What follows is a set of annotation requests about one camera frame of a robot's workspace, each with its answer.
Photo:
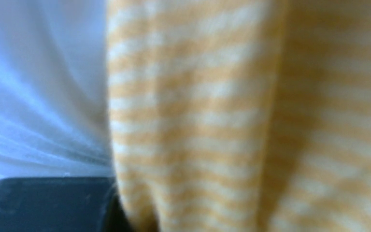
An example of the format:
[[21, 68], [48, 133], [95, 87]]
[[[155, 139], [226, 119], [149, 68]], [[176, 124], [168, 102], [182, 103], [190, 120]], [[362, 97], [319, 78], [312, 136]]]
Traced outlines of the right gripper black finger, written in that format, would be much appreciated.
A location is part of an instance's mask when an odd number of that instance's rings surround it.
[[0, 232], [129, 232], [107, 177], [0, 180]]

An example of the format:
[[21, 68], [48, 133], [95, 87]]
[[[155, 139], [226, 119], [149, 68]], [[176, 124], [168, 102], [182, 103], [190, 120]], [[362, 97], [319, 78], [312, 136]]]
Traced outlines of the white pillow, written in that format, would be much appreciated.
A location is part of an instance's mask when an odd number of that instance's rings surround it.
[[0, 179], [111, 176], [103, 0], [0, 0]]

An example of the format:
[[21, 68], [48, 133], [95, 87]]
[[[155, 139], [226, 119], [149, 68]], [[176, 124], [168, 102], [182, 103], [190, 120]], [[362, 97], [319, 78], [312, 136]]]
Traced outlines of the yellow and blue pillowcase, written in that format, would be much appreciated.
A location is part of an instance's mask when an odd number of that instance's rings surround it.
[[136, 232], [371, 232], [371, 0], [110, 0]]

